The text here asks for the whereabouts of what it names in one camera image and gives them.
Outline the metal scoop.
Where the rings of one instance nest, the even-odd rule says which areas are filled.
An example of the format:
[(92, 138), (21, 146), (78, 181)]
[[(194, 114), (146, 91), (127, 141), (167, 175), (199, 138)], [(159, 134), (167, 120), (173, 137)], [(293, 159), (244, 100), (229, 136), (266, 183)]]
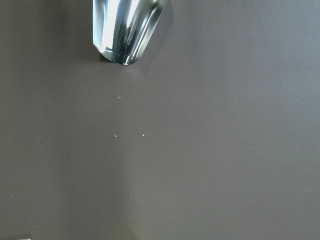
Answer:
[(166, 4), (166, 0), (94, 0), (94, 47), (112, 63), (136, 63), (142, 58)]

